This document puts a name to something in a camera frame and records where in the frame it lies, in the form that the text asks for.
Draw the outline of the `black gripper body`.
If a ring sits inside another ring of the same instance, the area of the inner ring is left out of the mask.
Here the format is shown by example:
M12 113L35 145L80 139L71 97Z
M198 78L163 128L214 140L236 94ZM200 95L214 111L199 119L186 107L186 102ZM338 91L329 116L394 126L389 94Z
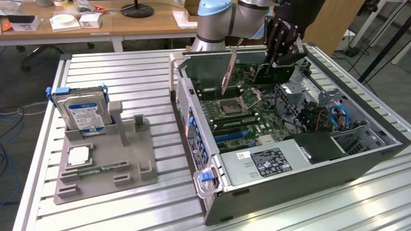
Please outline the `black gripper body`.
M314 23L325 0L275 0L278 5L274 13L288 24L298 25L300 34L306 33L307 27Z

